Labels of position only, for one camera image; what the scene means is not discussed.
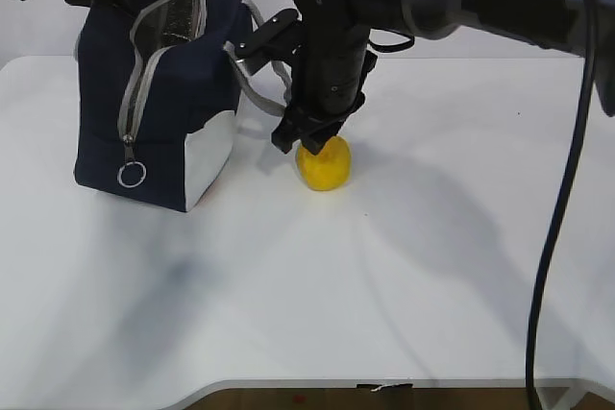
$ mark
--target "yellow lemon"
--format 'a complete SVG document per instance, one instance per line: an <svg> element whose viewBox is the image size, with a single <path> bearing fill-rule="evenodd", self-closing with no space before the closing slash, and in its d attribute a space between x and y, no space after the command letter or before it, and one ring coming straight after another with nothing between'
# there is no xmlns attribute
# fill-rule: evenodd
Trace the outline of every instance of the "yellow lemon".
<svg viewBox="0 0 615 410"><path fill-rule="evenodd" d="M315 191L332 191L350 177L352 154L346 140L331 138L318 156L303 145L297 151L297 166L307 185Z"/></svg>

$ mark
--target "silver zipper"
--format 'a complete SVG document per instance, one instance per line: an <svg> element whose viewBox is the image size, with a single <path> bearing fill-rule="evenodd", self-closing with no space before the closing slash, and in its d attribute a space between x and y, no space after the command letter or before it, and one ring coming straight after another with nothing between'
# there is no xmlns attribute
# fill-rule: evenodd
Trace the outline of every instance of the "silver zipper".
<svg viewBox="0 0 615 410"><path fill-rule="evenodd" d="M164 53L170 48L172 48L165 47L156 51L147 61L147 64L143 69L143 57L141 56L136 47L135 36L141 22L143 21L143 18L145 18L155 9L158 9L161 6L168 4L170 1L172 0L159 0L155 4L152 4L146 9L142 10L137 17L130 33L131 43L133 44L133 47L135 49L135 68L133 69L133 74L131 75L131 78L128 82L126 91L124 92L122 106L120 107L117 119L119 138L124 144L124 165L120 168L117 174L117 180L123 187L126 188L138 187L145 181L145 176L147 175L145 165L143 165L141 162L137 162L135 158L136 136L138 135L138 129L143 118L143 112L145 111L145 105L147 103L149 91L152 86L152 81L154 79L156 68ZM193 0L193 17L191 22L193 30L190 32L190 37L187 37L188 40L193 40L198 36L200 32L200 23L198 20L199 16L201 15L201 2L202 0ZM129 166L133 165L136 165L141 169L142 176L137 184L126 184L122 176L124 174L124 171Z"/></svg>

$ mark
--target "gray strap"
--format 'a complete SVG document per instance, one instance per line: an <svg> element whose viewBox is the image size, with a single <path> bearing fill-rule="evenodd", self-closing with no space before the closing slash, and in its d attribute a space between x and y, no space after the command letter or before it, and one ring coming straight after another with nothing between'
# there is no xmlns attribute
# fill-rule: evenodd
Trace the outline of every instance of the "gray strap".
<svg viewBox="0 0 615 410"><path fill-rule="evenodd" d="M265 22L264 18L262 17L260 10L256 6L256 4L253 2L253 0L242 0L242 3L245 6L247 6L248 9L250 9L250 13L252 14L252 17L257 23L257 26L259 27L262 26ZM252 100L255 106L265 111L266 113L276 116L276 117L282 117L285 111L285 107L283 105L276 103L275 101L270 100L269 98L265 98L264 96L258 94L252 88L248 80L248 77L241 71L239 65L236 62L237 56L234 52L234 45L232 45L230 42L227 42L224 45L224 50L229 54L229 58L231 59L231 62L233 64L233 69L234 69L235 75L237 76L237 79L239 80L241 89L246 93L248 98ZM288 104L290 103L290 99L291 99L292 79L288 75L288 72L286 71L286 68L284 67L284 64L281 61L271 61L271 66L273 67L273 71L276 73L276 75L278 75L278 77L282 79L282 82L285 87L285 92L284 92L283 97L286 103Z"/></svg>
<svg viewBox="0 0 615 410"><path fill-rule="evenodd" d="M241 89L250 99L250 101L252 101L254 106L269 115L273 115L274 117L283 117L284 112L286 111L286 107L281 105L280 103L276 103L275 101L260 95L256 90L252 88L252 86L248 82L248 78L243 75L243 72L241 72L241 69L236 62L237 55L234 52L234 45L230 42L227 42L224 44L224 50L229 55L229 59L231 60L234 73L237 77L237 80L239 81L239 85L241 85Z"/></svg>
<svg viewBox="0 0 615 410"><path fill-rule="evenodd" d="M253 0L241 0L241 1L243 2L244 5L248 7L248 9L250 9L250 12L252 13L252 17L256 21L257 26L260 27L263 24L265 24L265 19L262 17L262 14L260 13L260 10L258 9L257 4L255 4ZM271 61L271 66L273 67L273 72L275 72L278 75L278 77L282 79L282 82L284 82L284 86L286 87L286 90L289 90L292 86L292 79L290 79L290 76L286 72L286 68L284 67L284 64L281 61Z"/></svg>

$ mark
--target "lunch bag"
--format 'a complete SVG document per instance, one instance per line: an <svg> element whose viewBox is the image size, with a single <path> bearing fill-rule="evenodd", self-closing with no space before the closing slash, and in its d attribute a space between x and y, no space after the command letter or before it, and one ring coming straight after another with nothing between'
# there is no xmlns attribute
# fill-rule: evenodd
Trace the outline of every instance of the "lunch bag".
<svg viewBox="0 0 615 410"><path fill-rule="evenodd" d="M252 31L250 0L92 5L76 48L78 184L190 211L231 152L240 96L224 46Z"/></svg>

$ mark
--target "zipper pull ring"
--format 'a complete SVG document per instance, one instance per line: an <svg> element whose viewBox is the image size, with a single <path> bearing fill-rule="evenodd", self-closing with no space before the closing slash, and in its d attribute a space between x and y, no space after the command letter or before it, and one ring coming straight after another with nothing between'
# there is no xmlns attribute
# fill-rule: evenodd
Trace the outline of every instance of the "zipper pull ring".
<svg viewBox="0 0 615 410"><path fill-rule="evenodd" d="M126 189L135 189L143 184L147 177L147 168L143 163L138 162L135 157L135 139L125 134L122 137L124 143L124 165L117 172L117 182ZM124 176L129 176L130 180L125 181Z"/></svg>

